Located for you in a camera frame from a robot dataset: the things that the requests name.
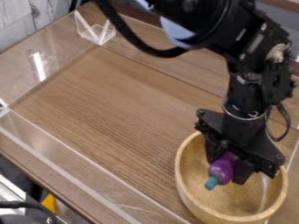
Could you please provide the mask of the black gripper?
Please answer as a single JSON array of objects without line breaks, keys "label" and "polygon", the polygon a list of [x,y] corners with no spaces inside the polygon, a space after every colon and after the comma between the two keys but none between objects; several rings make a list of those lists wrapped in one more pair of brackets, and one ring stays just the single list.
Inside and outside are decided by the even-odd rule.
[{"label": "black gripper", "polygon": [[285,156],[266,136],[265,116],[244,118],[204,108],[197,109],[196,116],[194,129],[204,135],[208,163],[230,151],[237,156],[234,184],[242,185],[253,172],[262,172],[272,179]]}]

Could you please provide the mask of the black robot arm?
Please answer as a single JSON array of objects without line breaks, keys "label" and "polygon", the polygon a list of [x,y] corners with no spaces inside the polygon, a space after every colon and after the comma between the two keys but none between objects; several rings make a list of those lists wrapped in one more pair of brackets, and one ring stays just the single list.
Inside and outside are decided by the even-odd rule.
[{"label": "black robot arm", "polygon": [[254,172],[278,173],[285,157],[269,134],[270,109],[284,110],[293,96],[288,32],[254,6],[254,0],[137,0],[160,16],[169,40],[184,49],[206,48],[228,67],[222,111],[200,108],[196,130],[204,135],[209,164],[228,163],[230,181]]}]

